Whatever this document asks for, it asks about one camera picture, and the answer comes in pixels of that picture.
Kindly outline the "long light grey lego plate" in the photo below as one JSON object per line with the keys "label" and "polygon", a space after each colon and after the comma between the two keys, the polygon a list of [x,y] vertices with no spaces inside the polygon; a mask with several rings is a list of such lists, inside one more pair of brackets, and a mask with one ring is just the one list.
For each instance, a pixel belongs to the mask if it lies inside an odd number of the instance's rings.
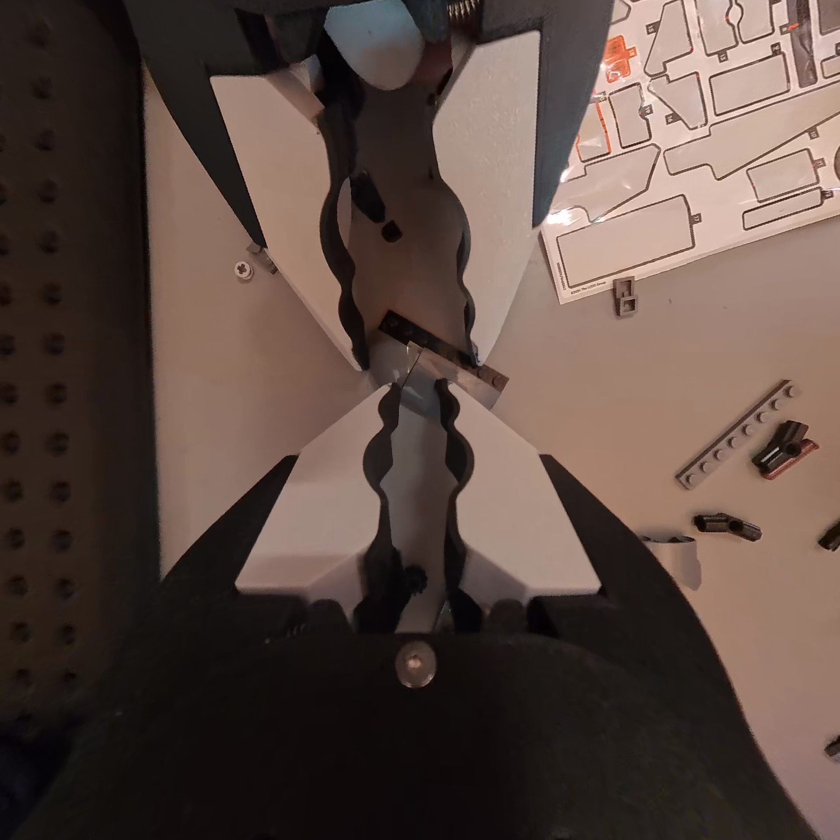
{"label": "long light grey lego plate", "polygon": [[675,473],[675,482],[684,490],[700,487],[741,448],[757,440],[766,430],[781,422],[783,413],[802,393],[796,380],[776,383],[760,400],[730,423],[694,458]]}

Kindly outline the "black plate lego assembly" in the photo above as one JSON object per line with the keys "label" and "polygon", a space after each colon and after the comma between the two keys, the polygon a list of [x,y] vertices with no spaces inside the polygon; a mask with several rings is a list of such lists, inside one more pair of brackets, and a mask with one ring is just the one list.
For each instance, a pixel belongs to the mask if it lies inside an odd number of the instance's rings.
{"label": "black plate lego assembly", "polygon": [[480,405],[492,409],[509,378],[390,310],[368,336],[370,371],[378,385],[396,384],[401,403],[421,417],[439,419],[435,383],[456,383]]}

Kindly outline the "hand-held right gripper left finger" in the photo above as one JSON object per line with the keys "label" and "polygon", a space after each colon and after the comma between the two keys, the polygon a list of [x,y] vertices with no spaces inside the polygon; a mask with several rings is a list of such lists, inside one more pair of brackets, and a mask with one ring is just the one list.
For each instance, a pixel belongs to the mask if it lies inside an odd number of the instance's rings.
{"label": "hand-held right gripper left finger", "polygon": [[393,466],[402,391],[384,385],[299,454],[236,588],[328,600],[362,632],[393,632],[404,570],[382,481]]}

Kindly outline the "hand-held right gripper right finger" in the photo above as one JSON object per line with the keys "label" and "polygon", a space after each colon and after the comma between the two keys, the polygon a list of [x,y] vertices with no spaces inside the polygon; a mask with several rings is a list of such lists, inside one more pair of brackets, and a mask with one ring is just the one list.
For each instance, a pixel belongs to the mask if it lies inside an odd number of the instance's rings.
{"label": "hand-held right gripper right finger", "polygon": [[444,585],[456,632],[478,632],[499,602],[601,590],[538,450],[461,386],[436,381],[455,480],[444,532]]}

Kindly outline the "grey curved lego slope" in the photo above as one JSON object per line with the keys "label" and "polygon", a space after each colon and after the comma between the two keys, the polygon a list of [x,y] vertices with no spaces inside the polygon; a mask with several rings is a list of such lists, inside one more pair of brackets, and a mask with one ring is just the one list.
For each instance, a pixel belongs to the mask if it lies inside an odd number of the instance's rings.
{"label": "grey curved lego slope", "polygon": [[648,535],[639,538],[678,585],[693,592],[699,590],[701,567],[696,540],[681,534],[666,539]]}

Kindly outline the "black connector with brown axle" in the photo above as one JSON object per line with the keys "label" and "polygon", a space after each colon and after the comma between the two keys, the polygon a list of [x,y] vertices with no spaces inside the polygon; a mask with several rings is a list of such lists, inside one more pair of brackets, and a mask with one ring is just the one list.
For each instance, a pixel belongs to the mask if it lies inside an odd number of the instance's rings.
{"label": "black connector with brown axle", "polygon": [[774,480],[816,452],[819,444],[806,436],[808,429],[806,423],[781,423],[770,441],[751,458],[759,476],[765,480]]}

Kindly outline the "lego sticker sheet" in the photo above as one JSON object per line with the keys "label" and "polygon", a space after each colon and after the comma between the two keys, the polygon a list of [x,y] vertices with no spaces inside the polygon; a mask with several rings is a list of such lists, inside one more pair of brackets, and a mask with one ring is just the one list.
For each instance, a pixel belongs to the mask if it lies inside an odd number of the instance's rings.
{"label": "lego sticker sheet", "polygon": [[615,2],[542,241],[561,303],[839,213],[839,2]]}

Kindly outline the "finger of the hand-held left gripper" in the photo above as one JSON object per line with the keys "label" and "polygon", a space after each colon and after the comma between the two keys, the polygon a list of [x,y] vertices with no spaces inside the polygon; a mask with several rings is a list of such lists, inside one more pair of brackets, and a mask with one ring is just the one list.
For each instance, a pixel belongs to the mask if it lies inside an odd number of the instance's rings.
{"label": "finger of the hand-held left gripper", "polygon": [[319,58],[210,81],[268,256],[343,357],[368,370],[340,223],[350,176],[343,114],[319,97],[326,91]]}
{"label": "finger of the hand-held left gripper", "polygon": [[539,31],[468,44],[435,113],[437,171],[460,207],[456,271],[469,349],[496,344],[536,243]]}

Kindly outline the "black perforated pad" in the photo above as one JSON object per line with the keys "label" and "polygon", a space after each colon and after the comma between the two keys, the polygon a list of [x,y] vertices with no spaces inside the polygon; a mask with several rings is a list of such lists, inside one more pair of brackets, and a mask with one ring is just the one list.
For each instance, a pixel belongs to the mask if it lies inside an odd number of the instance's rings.
{"label": "black perforated pad", "polygon": [[1,3],[2,727],[82,718],[159,572],[140,56]]}

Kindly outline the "black angled lego connector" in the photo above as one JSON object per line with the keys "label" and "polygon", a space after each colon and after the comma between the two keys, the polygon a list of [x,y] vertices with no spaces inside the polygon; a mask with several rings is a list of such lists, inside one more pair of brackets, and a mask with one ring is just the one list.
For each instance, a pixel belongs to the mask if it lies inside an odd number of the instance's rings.
{"label": "black angled lego connector", "polygon": [[760,527],[725,512],[701,513],[692,522],[697,531],[706,534],[725,533],[749,542],[760,541],[763,536]]}

